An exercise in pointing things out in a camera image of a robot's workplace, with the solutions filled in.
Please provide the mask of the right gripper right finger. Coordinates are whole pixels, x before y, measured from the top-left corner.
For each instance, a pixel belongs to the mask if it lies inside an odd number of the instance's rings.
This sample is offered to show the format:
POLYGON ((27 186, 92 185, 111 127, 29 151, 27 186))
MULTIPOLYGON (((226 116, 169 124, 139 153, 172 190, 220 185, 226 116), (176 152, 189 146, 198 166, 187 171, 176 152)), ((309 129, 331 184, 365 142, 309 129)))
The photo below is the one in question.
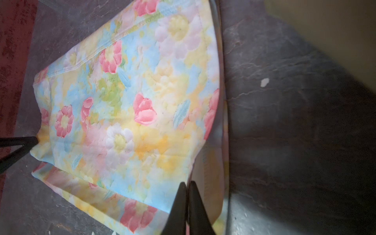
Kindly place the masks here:
POLYGON ((190 182, 188 189, 188 210, 190 235, 215 235, 194 181, 190 182))

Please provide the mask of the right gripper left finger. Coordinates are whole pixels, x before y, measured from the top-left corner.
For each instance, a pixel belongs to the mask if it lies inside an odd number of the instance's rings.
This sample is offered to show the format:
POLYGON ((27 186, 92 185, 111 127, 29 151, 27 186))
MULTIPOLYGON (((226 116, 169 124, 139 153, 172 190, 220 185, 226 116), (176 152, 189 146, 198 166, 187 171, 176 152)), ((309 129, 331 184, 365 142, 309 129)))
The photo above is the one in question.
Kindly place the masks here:
POLYGON ((161 235, 185 235, 187 209, 187 186, 181 182, 161 235))

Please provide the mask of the floral pastel skirt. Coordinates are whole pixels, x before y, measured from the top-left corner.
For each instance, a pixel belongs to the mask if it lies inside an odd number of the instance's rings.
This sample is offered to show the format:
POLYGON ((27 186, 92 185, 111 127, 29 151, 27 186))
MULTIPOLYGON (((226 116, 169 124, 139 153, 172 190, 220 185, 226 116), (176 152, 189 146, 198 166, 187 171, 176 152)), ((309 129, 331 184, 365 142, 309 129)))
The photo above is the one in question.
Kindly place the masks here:
POLYGON ((195 181, 217 235, 229 194, 214 1, 133 1, 40 71, 32 175, 118 235, 158 235, 195 181))

